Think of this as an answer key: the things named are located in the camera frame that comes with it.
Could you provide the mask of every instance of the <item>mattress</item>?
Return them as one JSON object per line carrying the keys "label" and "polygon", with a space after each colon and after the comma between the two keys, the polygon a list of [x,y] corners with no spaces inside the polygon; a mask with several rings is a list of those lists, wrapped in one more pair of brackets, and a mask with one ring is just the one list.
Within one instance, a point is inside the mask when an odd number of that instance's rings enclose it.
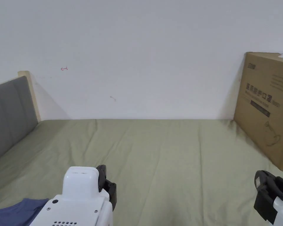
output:
{"label": "mattress", "polygon": [[0,158],[0,208],[62,192],[70,166],[107,165],[118,225],[266,225],[254,175],[282,176],[229,120],[53,120]]}

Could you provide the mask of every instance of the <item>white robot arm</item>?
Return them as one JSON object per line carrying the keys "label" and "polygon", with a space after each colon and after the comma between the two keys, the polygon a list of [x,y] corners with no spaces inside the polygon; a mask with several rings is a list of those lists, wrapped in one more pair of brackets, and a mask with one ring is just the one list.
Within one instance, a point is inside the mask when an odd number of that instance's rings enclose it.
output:
{"label": "white robot arm", "polygon": [[106,166],[70,167],[62,195],[49,200],[30,226],[113,226],[116,184],[106,179]]}
{"label": "white robot arm", "polygon": [[283,226],[283,178],[260,170],[255,175],[255,186],[255,210],[270,225]]}

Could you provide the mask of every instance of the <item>cardboard box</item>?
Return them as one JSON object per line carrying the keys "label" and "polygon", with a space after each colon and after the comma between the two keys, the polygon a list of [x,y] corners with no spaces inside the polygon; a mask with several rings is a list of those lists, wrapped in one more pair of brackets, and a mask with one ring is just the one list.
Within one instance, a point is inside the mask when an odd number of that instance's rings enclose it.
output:
{"label": "cardboard box", "polygon": [[283,171],[283,58],[246,53],[234,120]]}

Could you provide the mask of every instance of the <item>bed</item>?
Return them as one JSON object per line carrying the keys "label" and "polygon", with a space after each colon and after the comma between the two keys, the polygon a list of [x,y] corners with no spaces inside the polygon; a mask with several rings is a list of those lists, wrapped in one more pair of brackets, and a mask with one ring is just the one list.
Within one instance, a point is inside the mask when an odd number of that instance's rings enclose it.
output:
{"label": "bed", "polygon": [[0,208],[60,194],[70,166],[106,164],[107,178],[117,184],[116,226],[266,225],[253,209],[254,175],[283,172],[234,121],[38,122],[24,113],[34,105],[21,96],[30,95],[29,89],[18,95],[21,114],[29,118],[23,137],[0,154]]}

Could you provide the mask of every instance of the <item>upholstered headboard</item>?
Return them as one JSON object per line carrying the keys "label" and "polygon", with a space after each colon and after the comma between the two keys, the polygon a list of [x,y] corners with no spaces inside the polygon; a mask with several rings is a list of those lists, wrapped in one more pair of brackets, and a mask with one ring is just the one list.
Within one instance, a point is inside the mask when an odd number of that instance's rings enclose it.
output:
{"label": "upholstered headboard", "polygon": [[0,157],[37,124],[27,77],[0,84]]}

